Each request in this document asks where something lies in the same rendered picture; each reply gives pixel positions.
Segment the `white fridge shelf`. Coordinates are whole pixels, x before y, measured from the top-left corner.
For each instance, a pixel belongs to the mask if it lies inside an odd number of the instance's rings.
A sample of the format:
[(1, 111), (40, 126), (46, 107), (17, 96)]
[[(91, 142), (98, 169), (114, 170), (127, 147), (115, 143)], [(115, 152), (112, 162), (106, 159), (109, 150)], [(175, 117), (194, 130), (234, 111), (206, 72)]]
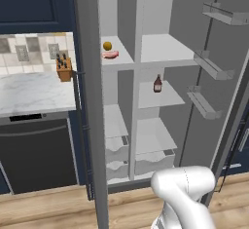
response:
[(142, 36), (141, 62), (192, 60), (194, 52), (169, 34)]
[(167, 81), (162, 82), (160, 93), (154, 92), (153, 82), (142, 82), (139, 85), (139, 108), (171, 106), (184, 103), (185, 101)]
[(102, 36), (101, 44), (110, 42), (112, 44), (112, 50), (118, 51), (119, 55), (116, 58), (103, 58), (103, 69), (131, 69), (134, 61), (126, 50), (123, 42), (118, 36)]
[(125, 121), (118, 104), (104, 106), (104, 130), (107, 138), (128, 135)]
[(161, 118), (139, 120), (136, 153), (152, 153), (177, 147)]

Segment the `clear fridge drawer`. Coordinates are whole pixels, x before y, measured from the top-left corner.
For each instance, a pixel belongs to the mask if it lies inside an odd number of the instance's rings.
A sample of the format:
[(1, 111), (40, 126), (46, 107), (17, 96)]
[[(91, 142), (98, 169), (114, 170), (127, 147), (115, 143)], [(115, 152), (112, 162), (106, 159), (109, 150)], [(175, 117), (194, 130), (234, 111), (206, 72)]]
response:
[(171, 168), (174, 164), (175, 153), (173, 150), (164, 150), (139, 154), (135, 158), (135, 174), (160, 171)]
[(114, 161), (106, 165), (107, 179), (124, 178), (128, 175), (128, 164)]
[(114, 161), (127, 161), (129, 144), (126, 136), (110, 137), (105, 141), (106, 161), (108, 163)]

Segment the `pink raw steak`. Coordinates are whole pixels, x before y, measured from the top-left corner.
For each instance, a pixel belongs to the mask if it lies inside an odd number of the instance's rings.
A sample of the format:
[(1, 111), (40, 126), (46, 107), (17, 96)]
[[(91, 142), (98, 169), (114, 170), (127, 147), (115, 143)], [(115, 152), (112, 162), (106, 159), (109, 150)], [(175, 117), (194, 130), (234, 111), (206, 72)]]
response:
[(108, 52), (103, 52), (102, 53), (102, 57), (103, 58), (116, 58), (119, 56), (119, 52), (118, 51), (108, 51)]

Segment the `grey fridge door with bins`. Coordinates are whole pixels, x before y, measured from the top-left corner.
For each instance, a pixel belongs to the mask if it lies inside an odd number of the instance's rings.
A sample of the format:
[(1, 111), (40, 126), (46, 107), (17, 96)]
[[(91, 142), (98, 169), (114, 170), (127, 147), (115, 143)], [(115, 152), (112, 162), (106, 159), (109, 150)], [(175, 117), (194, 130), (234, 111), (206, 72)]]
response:
[[(204, 3), (220, 3), (232, 12), (249, 12), (249, 0)], [(218, 175), (246, 105), (243, 96), (249, 80), (249, 24), (228, 25), (204, 16), (209, 20), (205, 44), (195, 51), (208, 51), (211, 61), (223, 70), (233, 70), (234, 76), (231, 80), (214, 80), (197, 65), (197, 78), (189, 86), (201, 86), (201, 94), (216, 111), (222, 111), (222, 116), (216, 120), (204, 119), (188, 97), (192, 107), (179, 165), (205, 166)]]

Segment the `grey side-by-side fridge body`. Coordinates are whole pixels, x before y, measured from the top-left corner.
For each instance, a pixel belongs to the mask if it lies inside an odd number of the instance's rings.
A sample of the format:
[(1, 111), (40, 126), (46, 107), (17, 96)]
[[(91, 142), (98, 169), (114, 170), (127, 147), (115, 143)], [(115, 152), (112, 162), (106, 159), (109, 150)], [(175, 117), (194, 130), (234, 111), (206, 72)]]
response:
[[(134, 64), (131, 69), (103, 69), (103, 112), (105, 105), (118, 104), (128, 132), (128, 175), (108, 180), (115, 193), (148, 186), (154, 172), (135, 174), (137, 123), (161, 118), (177, 147), (171, 168), (181, 167), (180, 157), (191, 114), (187, 87), (196, 80), (197, 63), (192, 60), (141, 62), (142, 36), (169, 34), (194, 52), (205, 44), (209, 23), (202, 14), (206, 0), (99, 0), (100, 41), (102, 36), (118, 36)], [(139, 108), (139, 85), (167, 81), (184, 104)]]

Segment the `dark red sauce bottle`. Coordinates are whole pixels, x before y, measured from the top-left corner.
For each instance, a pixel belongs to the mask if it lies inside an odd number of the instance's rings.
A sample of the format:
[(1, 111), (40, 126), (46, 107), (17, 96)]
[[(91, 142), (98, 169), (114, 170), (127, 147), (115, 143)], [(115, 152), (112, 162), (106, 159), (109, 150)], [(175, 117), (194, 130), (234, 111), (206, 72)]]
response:
[(160, 93), (161, 92), (161, 86), (162, 86), (162, 82), (160, 79), (160, 75), (158, 75), (157, 79), (154, 82), (154, 92), (155, 93)]

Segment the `wooden knife block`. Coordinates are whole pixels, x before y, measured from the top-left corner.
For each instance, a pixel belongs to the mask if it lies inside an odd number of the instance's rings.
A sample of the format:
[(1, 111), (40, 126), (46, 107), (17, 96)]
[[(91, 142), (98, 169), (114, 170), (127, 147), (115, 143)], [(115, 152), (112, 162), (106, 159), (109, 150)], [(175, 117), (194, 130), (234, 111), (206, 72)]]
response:
[(72, 78), (72, 63), (71, 58), (66, 54), (62, 56), (56, 55), (56, 72), (61, 82), (70, 82)]

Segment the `clear door bin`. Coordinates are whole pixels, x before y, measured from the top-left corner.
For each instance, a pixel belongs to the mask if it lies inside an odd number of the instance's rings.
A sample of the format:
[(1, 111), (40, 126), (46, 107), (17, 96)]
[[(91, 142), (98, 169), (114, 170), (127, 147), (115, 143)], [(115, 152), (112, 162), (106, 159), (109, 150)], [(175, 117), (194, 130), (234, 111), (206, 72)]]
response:
[(234, 76), (233, 70), (223, 70), (209, 59), (208, 51), (195, 51), (194, 61), (206, 71), (214, 80), (231, 80)]
[(187, 95), (204, 119), (216, 120), (222, 116), (222, 111), (216, 111), (200, 92), (201, 86), (189, 86)]
[(211, 19), (228, 25), (248, 25), (249, 12), (232, 12), (221, 7), (220, 3), (204, 3), (202, 13)]

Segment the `black dishwasher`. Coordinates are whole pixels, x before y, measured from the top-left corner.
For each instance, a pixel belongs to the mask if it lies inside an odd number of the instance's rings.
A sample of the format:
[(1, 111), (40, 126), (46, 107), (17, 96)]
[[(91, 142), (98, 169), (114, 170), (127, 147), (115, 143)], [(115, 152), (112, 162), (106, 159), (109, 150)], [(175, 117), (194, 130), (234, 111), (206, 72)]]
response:
[(0, 163), (14, 194), (75, 185), (67, 119), (0, 126)]

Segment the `grey wall socket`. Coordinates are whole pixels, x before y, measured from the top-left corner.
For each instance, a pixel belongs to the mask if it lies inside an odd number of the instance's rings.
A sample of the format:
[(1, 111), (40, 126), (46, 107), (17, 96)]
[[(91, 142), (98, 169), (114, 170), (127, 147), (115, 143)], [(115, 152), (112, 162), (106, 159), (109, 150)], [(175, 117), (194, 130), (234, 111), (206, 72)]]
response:
[(59, 46), (57, 44), (49, 44), (49, 52), (50, 52), (50, 58), (56, 59), (59, 55)]
[(19, 61), (29, 61), (29, 55), (25, 45), (16, 45), (16, 52)]

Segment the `navy wall cupboard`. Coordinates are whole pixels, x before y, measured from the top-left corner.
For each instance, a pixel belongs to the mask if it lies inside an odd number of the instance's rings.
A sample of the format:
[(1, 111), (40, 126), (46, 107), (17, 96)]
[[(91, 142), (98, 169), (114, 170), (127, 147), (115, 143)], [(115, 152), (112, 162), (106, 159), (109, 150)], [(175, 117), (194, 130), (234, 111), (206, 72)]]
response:
[(73, 0), (0, 0), (0, 34), (73, 30)]

